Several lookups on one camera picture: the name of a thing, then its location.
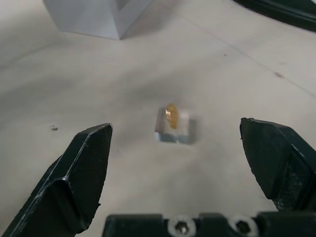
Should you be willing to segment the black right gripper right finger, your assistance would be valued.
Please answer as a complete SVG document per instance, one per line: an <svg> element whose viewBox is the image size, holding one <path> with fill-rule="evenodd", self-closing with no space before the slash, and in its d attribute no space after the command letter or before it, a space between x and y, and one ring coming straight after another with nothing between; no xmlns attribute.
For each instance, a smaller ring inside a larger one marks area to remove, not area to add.
<svg viewBox="0 0 316 237"><path fill-rule="evenodd" d="M277 210L316 212L316 150L289 126L242 118L239 129L251 171Z"/></svg>

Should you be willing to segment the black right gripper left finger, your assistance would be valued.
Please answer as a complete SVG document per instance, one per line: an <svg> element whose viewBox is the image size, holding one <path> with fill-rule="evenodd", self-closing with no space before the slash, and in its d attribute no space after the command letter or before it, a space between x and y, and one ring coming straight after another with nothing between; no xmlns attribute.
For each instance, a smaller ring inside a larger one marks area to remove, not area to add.
<svg viewBox="0 0 316 237"><path fill-rule="evenodd" d="M78 133L47 169L2 237L75 237L100 206L113 127Z"/></svg>

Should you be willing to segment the white box with slot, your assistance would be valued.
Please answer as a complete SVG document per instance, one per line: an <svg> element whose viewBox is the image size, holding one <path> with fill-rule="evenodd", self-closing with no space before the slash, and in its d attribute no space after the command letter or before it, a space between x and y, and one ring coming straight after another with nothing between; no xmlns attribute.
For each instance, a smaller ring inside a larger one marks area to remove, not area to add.
<svg viewBox="0 0 316 237"><path fill-rule="evenodd" d="M120 40L152 0L43 0L56 27Z"/></svg>

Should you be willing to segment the clear acrylic coin stand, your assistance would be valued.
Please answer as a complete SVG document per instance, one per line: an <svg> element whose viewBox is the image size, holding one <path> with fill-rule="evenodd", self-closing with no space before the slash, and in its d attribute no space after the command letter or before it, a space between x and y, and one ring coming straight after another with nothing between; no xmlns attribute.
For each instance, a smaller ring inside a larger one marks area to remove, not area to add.
<svg viewBox="0 0 316 237"><path fill-rule="evenodd" d="M186 109L180 108L178 110L177 128L171 128L167 117L166 108L160 107L158 109L156 124L155 124L155 138L160 142L190 144L190 114Z"/></svg>

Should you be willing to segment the gold coin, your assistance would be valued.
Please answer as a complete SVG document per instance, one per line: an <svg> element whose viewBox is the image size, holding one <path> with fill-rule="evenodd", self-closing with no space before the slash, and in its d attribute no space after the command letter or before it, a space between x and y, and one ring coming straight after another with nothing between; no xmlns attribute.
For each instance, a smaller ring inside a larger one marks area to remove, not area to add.
<svg viewBox="0 0 316 237"><path fill-rule="evenodd" d="M170 128L177 129L179 114L178 110L176 109L176 106L173 103L167 105L165 109L165 116Z"/></svg>

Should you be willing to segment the black table edge strip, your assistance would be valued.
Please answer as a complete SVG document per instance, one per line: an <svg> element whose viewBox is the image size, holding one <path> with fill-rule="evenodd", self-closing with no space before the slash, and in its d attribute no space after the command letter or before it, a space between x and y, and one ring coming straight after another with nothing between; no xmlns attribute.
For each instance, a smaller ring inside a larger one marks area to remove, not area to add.
<svg viewBox="0 0 316 237"><path fill-rule="evenodd" d="M233 0L269 18L316 32L316 0Z"/></svg>

